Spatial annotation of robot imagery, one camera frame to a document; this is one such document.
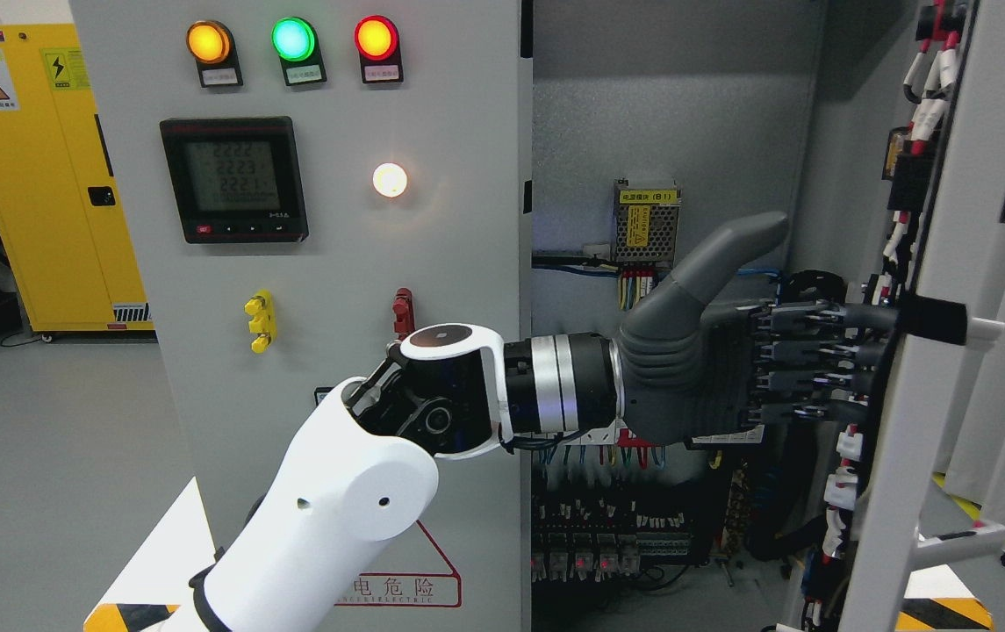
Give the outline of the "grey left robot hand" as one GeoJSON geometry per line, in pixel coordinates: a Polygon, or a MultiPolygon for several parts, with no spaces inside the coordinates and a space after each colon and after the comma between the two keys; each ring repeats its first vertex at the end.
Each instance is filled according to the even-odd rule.
{"type": "Polygon", "coordinates": [[[719,303],[739,269],[787,234],[783,212],[727,221],[620,320],[621,417],[632,435],[655,447],[690,443],[797,420],[831,389],[872,390],[883,345],[844,335],[890,332],[893,309],[826,298],[719,303]]]}

